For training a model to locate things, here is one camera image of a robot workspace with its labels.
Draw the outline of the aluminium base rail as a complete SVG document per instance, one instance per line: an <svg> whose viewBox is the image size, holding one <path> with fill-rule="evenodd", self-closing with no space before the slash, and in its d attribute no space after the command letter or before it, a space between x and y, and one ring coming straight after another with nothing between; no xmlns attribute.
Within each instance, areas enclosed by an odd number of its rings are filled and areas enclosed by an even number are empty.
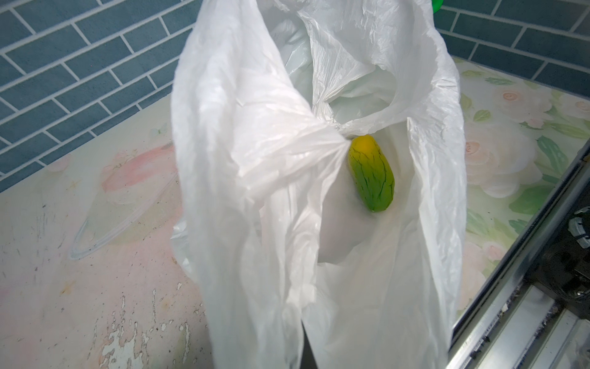
<svg viewBox="0 0 590 369"><path fill-rule="evenodd" d="M587 368L589 319L579 318L527 278L533 264L589 190L584 147L456 323L451 368Z"/></svg>

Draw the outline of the green yellow mango fruit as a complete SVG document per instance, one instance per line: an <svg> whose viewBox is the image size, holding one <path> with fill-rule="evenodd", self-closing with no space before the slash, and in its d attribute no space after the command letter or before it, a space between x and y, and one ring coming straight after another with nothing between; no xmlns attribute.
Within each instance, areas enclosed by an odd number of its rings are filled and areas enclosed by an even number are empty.
<svg viewBox="0 0 590 369"><path fill-rule="evenodd" d="M371 135L352 140L347 163L358 194L371 212L384 212L393 201L395 178L380 146Z"/></svg>

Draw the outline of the white plastic bag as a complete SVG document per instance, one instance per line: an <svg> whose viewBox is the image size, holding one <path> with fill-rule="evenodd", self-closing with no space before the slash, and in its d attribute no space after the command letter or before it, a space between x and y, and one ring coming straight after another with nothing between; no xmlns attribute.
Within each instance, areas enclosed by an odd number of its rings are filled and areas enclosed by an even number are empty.
<svg viewBox="0 0 590 369"><path fill-rule="evenodd" d="M459 74L428 1L205 1L175 72L184 215L217 368L444 368L466 233ZM347 155L395 178L371 212Z"/></svg>

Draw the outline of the green plastic basket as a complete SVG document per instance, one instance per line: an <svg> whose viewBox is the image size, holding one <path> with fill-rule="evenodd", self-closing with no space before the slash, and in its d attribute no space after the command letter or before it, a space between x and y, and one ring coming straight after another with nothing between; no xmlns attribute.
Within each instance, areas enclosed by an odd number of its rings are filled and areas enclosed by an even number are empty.
<svg viewBox="0 0 590 369"><path fill-rule="evenodd" d="M432 0L431 3L433 7L433 13L437 13L443 5L443 0Z"/></svg>

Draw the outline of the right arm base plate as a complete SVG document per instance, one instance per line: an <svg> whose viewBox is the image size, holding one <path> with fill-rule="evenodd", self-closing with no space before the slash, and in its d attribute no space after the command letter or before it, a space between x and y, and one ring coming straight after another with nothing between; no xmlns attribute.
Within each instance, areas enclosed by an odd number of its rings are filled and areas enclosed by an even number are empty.
<svg viewBox="0 0 590 369"><path fill-rule="evenodd" d="M527 278L579 318L589 319L589 190L550 238Z"/></svg>

